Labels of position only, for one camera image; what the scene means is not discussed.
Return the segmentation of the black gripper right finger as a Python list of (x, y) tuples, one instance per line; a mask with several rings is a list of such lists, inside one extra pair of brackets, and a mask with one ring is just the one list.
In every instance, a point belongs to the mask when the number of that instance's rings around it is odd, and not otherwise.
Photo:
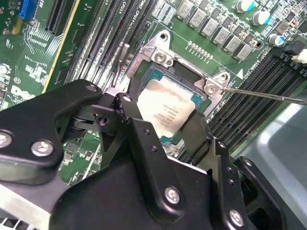
[(215, 230), (285, 229), (285, 216), (275, 196), (244, 166), (244, 158), (231, 159), (202, 113), (191, 113), (182, 134), (192, 165), (209, 176), (210, 221)]

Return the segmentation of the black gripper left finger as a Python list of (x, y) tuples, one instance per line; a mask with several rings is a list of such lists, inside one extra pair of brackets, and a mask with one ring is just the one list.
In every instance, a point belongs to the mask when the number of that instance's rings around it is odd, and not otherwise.
[(182, 216), (187, 199), (153, 125), (143, 120), (135, 100), (117, 93), (101, 105), (101, 89), (87, 80), (60, 88), (0, 113), (0, 179), (41, 185), (55, 178), (64, 157), (63, 143), (83, 130), (115, 136), (115, 155), (127, 142), (149, 213)]

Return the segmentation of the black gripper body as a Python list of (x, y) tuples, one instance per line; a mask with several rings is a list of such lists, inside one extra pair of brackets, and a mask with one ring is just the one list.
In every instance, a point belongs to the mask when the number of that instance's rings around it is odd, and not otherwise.
[(211, 179), (202, 170), (169, 159), (188, 201), (184, 217), (164, 224), (149, 213), (131, 156), (70, 187), (51, 214), (54, 230), (223, 230), (211, 205)]

